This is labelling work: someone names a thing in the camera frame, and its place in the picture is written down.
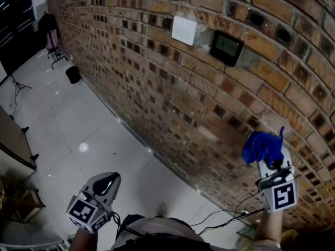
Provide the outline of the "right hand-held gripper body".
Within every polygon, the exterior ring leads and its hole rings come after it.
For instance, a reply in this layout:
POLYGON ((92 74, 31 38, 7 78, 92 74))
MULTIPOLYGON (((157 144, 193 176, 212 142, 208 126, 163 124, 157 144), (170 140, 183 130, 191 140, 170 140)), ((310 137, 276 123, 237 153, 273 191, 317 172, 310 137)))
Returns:
POLYGON ((294 178, 295 168, 272 169, 269 177, 260 177, 257 187, 268 213, 283 211, 297 205, 298 187, 294 178))

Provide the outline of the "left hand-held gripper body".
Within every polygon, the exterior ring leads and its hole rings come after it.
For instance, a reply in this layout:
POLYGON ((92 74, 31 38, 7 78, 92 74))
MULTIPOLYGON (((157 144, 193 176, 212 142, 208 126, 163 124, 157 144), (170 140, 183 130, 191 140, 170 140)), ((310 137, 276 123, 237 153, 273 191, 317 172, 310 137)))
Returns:
POLYGON ((66 216, 80 229, 94 234, 112 219, 115 198, 113 189, 104 192, 82 189, 72 197, 66 216))

